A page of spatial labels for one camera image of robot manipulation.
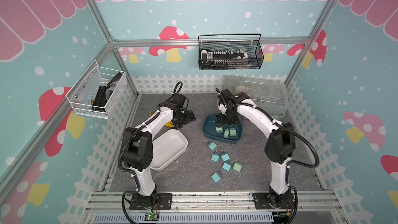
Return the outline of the green plug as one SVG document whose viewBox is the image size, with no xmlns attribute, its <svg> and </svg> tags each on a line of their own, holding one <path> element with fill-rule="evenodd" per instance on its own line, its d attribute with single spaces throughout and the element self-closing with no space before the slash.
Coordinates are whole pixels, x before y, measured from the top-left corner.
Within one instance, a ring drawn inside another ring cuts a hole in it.
<svg viewBox="0 0 398 224">
<path fill-rule="evenodd" d="M 240 162 L 238 162 L 238 161 L 235 161 L 234 164 L 233 164 L 232 169 L 233 169 L 233 171 L 235 171 L 235 172 L 240 172 L 240 171 L 242 170 L 242 167 L 243 167 L 243 164 L 242 164 L 242 163 L 240 163 Z"/>
<path fill-rule="evenodd" d="M 230 128 L 229 129 L 229 136 L 237 136 L 237 132 L 235 128 Z"/>
<path fill-rule="evenodd" d="M 215 130 L 218 135 L 224 134 L 224 129 L 222 127 L 215 127 Z"/>
<path fill-rule="evenodd" d="M 224 130 L 224 135 L 223 135 L 223 137 L 224 137 L 225 139 L 227 139 L 227 138 L 229 137 L 229 129 L 225 129 L 225 130 Z"/>
</svg>

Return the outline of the dark teal plastic tray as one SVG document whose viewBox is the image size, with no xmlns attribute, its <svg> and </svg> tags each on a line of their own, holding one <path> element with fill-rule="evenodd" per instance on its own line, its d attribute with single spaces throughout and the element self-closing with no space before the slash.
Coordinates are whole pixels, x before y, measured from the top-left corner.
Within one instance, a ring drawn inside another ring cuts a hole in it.
<svg viewBox="0 0 398 224">
<path fill-rule="evenodd" d="M 241 123 L 232 125 L 219 124 L 216 117 L 216 114 L 211 114 L 205 118 L 203 125 L 204 136 L 211 140 L 236 144 L 241 138 L 243 125 Z"/>
</svg>

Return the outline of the white plastic tray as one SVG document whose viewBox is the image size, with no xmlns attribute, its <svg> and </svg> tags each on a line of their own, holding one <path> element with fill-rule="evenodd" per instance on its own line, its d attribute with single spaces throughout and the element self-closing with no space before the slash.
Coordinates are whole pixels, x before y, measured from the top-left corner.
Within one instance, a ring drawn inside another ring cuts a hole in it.
<svg viewBox="0 0 398 224">
<path fill-rule="evenodd" d="M 188 140 L 178 130 L 172 129 L 153 141 L 153 159 L 150 168 L 162 171 L 187 149 Z"/>
</svg>

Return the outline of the teal plug top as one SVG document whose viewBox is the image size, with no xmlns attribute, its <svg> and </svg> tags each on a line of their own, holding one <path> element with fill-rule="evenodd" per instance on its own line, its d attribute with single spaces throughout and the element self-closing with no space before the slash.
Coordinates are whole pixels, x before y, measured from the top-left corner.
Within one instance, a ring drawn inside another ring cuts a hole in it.
<svg viewBox="0 0 398 224">
<path fill-rule="evenodd" d="M 211 150 L 211 151 L 214 151 L 216 148 L 217 148 L 217 144 L 215 143 L 215 142 L 210 142 L 210 143 L 208 143 L 208 148 Z"/>
</svg>

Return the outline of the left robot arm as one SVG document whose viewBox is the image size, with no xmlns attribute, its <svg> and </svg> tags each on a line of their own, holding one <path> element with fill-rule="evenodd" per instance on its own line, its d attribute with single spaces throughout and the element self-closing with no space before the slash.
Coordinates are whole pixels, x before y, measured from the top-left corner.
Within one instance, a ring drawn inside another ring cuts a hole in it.
<svg viewBox="0 0 398 224">
<path fill-rule="evenodd" d="M 194 121 L 194 113 L 188 110 L 188 105 L 189 100 L 183 94 L 173 93 L 147 120 L 125 129 L 117 166 L 120 171 L 133 175 L 139 196 L 155 195 L 156 185 L 149 168 L 154 155 L 152 139 L 170 121 L 176 129 Z"/>
</svg>

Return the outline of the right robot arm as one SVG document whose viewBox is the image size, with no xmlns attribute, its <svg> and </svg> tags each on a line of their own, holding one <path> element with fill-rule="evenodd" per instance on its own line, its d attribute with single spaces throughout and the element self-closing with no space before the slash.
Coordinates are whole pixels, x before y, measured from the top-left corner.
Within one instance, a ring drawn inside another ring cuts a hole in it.
<svg viewBox="0 0 398 224">
<path fill-rule="evenodd" d="M 216 89 L 218 109 L 216 117 L 219 124 L 232 125 L 239 123 L 239 116 L 253 123 L 267 138 L 265 154 L 271 161 L 271 184 L 269 198 L 274 205 L 280 204 L 291 195 L 293 186 L 289 183 L 289 169 L 292 164 L 314 169 L 319 166 L 320 158 L 314 146 L 298 134 L 291 123 L 283 123 L 273 118 L 268 112 L 257 106 L 245 93 L 232 94 L 228 89 Z M 296 148 L 295 139 L 300 139 L 312 152 L 313 163 L 293 160 Z"/>
</svg>

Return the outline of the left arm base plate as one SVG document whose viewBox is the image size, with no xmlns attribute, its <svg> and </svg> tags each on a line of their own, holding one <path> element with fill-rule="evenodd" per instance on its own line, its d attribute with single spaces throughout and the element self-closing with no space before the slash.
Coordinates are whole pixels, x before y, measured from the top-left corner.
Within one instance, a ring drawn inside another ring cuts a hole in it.
<svg viewBox="0 0 398 224">
<path fill-rule="evenodd" d="M 172 200 L 172 194 L 159 194 L 155 192 L 149 197 L 134 194 L 129 203 L 129 210 L 171 210 Z"/>
</svg>

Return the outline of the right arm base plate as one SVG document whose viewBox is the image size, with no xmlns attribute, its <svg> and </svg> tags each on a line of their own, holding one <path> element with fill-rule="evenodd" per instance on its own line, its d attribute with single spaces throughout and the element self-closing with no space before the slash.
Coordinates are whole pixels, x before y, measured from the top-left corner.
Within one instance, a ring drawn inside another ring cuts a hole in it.
<svg viewBox="0 0 398 224">
<path fill-rule="evenodd" d="M 278 195 L 275 193 L 258 192 L 253 193 L 251 197 L 256 209 L 281 209 L 293 210 L 296 199 L 294 194 L 286 192 L 286 194 Z"/>
</svg>

